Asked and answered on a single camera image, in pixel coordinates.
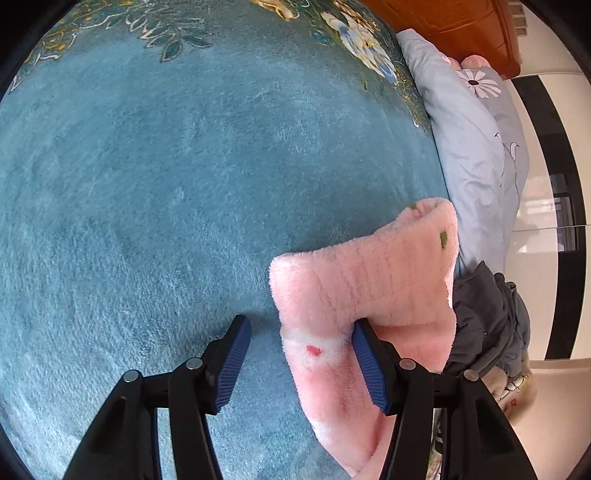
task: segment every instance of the light blue pillow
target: light blue pillow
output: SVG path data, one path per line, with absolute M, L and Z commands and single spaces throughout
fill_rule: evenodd
M 432 43 L 414 30 L 398 33 L 397 39 L 431 118 L 449 198 L 456 208 L 460 275 L 482 260 L 493 272 L 502 272 L 505 157 L 495 119 Z
M 501 176 L 503 187 L 503 249 L 507 252 L 515 226 L 515 219 L 517 218 L 521 193 L 530 169 L 530 156 L 525 143 L 523 126 L 515 105 L 513 105 L 511 95 L 496 71 L 490 67 L 482 67 L 461 70 L 459 74 L 460 78 L 470 85 L 470 89 L 474 89 L 472 95 L 477 95 L 478 101 L 495 118 L 503 142 L 505 156 Z

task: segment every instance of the bedding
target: bedding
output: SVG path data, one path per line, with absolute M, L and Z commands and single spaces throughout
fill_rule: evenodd
M 0 423 L 37 480 L 123 372 L 170 371 L 237 313 L 226 478 L 348 477 L 301 410 L 268 267 L 447 197 L 393 32 L 349 0 L 85 0 L 17 74 L 0 145 Z
M 397 39 L 431 118 L 457 212 L 459 274 L 472 272 L 481 261 L 502 273 L 529 169 L 511 97 L 490 67 L 455 70 L 414 30 L 398 33 Z

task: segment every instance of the pink fleece blanket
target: pink fleece blanket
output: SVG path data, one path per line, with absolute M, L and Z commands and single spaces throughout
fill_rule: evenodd
M 458 247 L 452 204 L 426 199 L 372 235 L 271 263 L 271 293 L 302 409 L 319 442 L 356 480 L 379 477 L 394 417 L 371 403 L 351 346 L 353 323 L 367 317 L 403 358 L 441 371 L 456 331 Z

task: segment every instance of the teal blanket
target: teal blanket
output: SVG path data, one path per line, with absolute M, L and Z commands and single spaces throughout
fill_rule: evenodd
M 252 344 L 210 421 L 225 477 L 347 477 L 300 409 L 269 263 L 447 197 L 365 7 L 83 0 L 0 103 L 0 195 L 0 423 L 37 480 L 61 478 L 123 372 L 173 369 L 237 313 Z

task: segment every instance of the wooden furniture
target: wooden furniture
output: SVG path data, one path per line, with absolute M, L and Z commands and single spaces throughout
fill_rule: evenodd
M 519 75 L 521 56 L 507 0 L 362 0 L 396 31 L 413 28 L 448 57 L 481 55 L 503 77 Z

